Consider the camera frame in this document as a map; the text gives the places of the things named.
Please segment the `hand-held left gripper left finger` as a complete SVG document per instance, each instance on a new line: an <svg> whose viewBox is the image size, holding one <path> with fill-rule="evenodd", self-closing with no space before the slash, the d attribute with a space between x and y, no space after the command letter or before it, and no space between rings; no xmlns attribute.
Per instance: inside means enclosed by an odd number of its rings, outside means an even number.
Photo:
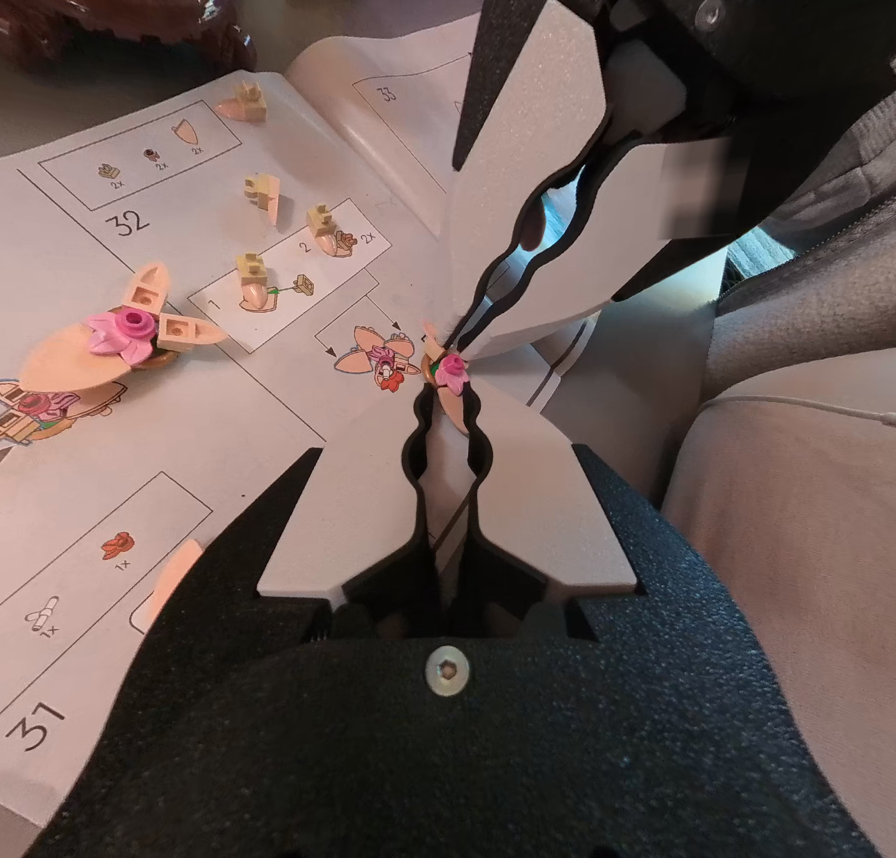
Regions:
<svg viewBox="0 0 896 858"><path fill-rule="evenodd" d="M396 564L428 555L425 499L408 444L423 434L424 385L380 396L332 435L259 581L265 597L364 598Z"/></svg>

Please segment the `peach petal with tan clip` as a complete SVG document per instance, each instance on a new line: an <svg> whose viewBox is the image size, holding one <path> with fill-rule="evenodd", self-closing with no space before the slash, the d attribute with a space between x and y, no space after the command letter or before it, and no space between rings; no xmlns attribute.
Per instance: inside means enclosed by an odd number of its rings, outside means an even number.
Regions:
<svg viewBox="0 0 896 858"><path fill-rule="evenodd" d="M242 293L241 306L252 312L263 311L269 298L268 272L263 259L252 252L239 255L237 272Z"/></svg>
<svg viewBox="0 0 896 858"><path fill-rule="evenodd" d="M256 81L241 81L235 85L234 95L215 105L216 114L227 120L263 123L267 119L267 104L263 90Z"/></svg>
<svg viewBox="0 0 896 858"><path fill-rule="evenodd" d="M307 226L317 246L328 256L336 257L336 224L326 203L317 203L307 211Z"/></svg>
<svg viewBox="0 0 896 858"><path fill-rule="evenodd" d="M278 222L280 179L269 173L255 173L244 179L244 197L267 214L271 224Z"/></svg>

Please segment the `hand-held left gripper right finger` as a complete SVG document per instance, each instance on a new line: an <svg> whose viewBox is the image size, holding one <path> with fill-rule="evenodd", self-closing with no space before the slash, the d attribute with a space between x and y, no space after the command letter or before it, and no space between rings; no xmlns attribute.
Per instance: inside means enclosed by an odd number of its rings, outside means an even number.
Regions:
<svg viewBox="0 0 896 858"><path fill-rule="evenodd" d="M573 444L531 407L475 381L471 434L481 433L491 463L476 489L478 529L545 582L545 595L628 594L635 573Z"/></svg>

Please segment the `grey desk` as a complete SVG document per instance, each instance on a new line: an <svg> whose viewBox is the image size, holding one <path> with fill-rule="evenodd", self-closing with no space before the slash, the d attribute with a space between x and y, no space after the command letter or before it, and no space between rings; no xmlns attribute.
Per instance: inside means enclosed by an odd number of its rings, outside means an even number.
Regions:
<svg viewBox="0 0 896 858"><path fill-rule="evenodd" d="M477 12L483 0L235 0L260 67L281 71L330 35L395 37ZM2 155L37 147L171 98L211 79L191 49L139 47L75 35L62 59L24 68L2 58ZM546 415L628 483L661 501L699 403L711 332L698 305L721 281L721 260L608 309Z"/></svg>

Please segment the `person's right forearm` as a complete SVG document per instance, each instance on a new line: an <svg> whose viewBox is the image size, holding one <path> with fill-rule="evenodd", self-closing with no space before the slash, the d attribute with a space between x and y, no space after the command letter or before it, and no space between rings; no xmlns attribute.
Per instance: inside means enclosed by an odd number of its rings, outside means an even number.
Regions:
<svg viewBox="0 0 896 858"><path fill-rule="evenodd" d="M761 224L802 252L857 220L895 190L895 95L854 123L796 191Z"/></svg>

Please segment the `person's torso and lap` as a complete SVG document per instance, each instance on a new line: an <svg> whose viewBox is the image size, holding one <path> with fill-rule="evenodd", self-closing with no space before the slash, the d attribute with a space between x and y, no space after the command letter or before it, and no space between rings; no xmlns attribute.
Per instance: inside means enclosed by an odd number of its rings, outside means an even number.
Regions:
<svg viewBox="0 0 896 858"><path fill-rule="evenodd" d="M840 800L894 856L894 198L720 301L666 518L734 597Z"/></svg>

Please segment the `small pink peach brick flower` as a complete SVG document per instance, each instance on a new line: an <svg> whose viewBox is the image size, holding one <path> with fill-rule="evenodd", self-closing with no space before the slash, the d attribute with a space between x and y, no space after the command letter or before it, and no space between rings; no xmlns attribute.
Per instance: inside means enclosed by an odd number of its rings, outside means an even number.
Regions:
<svg viewBox="0 0 896 858"><path fill-rule="evenodd" d="M469 382L465 360L456 352L447 350L441 362L432 364L423 352L422 362L424 378L434 389L442 412L458 432L469 436L463 403L463 392Z"/></svg>

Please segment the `half-built peach pink flower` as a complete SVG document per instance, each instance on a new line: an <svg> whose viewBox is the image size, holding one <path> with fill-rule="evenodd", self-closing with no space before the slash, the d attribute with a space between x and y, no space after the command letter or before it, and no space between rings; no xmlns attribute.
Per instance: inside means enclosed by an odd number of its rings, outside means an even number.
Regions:
<svg viewBox="0 0 896 858"><path fill-rule="evenodd" d="M133 274L119 305L55 332L28 356L20 384L39 393L80 393L132 371L169 364L228 334L205 318L167 313L170 276L160 262Z"/></svg>

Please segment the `open instruction booklet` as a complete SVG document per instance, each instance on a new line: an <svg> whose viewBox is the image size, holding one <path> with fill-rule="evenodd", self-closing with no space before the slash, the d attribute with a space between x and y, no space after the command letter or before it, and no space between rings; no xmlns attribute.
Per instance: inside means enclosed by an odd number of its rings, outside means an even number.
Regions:
<svg viewBox="0 0 896 858"><path fill-rule="evenodd" d="M478 15L332 37L254 77L263 123L215 105L245 72L2 158L2 810L41 829L90 755L183 543L206 545L307 449L420 376L436 235ZM277 226L244 179L280 179ZM337 255L311 237L326 203ZM265 309L241 306L259 255ZM228 338L80 393L19 375L151 263L164 311Z"/></svg>

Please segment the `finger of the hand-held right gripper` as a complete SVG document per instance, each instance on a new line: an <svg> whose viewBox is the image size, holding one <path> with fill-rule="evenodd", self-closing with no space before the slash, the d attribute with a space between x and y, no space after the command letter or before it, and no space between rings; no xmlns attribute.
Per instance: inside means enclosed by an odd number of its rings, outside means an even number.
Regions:
<svg viewBox="0 0 896 858"><path fill-rule="evenodd" d="M546 0L447 200L444 335L459 335L476 314L533 201L583 166L607 109L593 25Z"/></svg>
<svg viewBox="0 0 896 858"><path fill-rule="evenodd" d="M478 359L529 344L608 303L666 247L673 187L670 144L630 147L609 170L586 165L563 236L462 337Z"/></svg>

